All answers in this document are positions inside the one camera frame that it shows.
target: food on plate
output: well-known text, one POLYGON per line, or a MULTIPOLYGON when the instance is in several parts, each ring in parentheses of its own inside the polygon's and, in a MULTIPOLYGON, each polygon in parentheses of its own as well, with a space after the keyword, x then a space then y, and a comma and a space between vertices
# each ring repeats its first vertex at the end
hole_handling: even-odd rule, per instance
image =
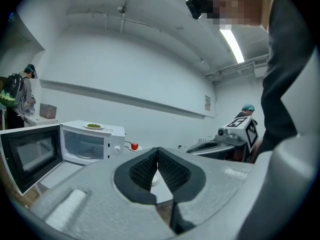
POLYGON ((95 123, 89 123, 87 126, 90 128, 101 128, 101 125, 95 123))
POLYGON ((132 143, 132 144, 131 144, 131 149, 132 149, 132 150, 137 150, 138 147, 139 147, 139 144, 138 144, 138 143, 132 143))

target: microwave window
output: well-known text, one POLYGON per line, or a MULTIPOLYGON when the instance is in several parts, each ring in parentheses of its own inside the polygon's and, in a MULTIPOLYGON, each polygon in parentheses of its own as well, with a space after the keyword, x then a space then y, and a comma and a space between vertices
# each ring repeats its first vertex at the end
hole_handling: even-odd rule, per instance
POLYGON ((101 159, 104 156, 104 138, 64 130, 65 149, 81 159, 101 159))
POLYGON ((23 171, 32 171, 55 156, 55 148, 51 137, 24 143, 16 148, 23 171))

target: box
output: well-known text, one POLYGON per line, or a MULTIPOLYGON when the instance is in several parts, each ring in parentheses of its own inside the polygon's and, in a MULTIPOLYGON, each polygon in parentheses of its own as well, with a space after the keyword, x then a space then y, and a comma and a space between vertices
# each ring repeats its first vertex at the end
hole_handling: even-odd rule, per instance
POLYGON ((49 104, 40 104, 40 117, 46 119, 54 119, 56 118, 57 107, 49 104))

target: green food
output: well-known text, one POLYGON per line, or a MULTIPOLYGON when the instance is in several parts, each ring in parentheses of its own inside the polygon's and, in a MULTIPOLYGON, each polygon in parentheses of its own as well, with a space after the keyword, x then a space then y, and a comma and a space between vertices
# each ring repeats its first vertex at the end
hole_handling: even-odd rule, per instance
POLYGON ((94 124, 94 123, 89 123, 87 126, 91 128, 101 128, 99 124, 94 124))

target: microwave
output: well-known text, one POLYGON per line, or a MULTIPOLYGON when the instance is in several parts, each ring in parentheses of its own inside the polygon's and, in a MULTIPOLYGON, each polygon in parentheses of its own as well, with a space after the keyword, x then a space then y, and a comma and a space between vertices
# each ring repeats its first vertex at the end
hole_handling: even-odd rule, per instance
POLYGON ((0 152, 5 168, 23 195, 62 161, 89 165, 120 156, 125 148, 122 126, 76 120, 0 131, 0 152))

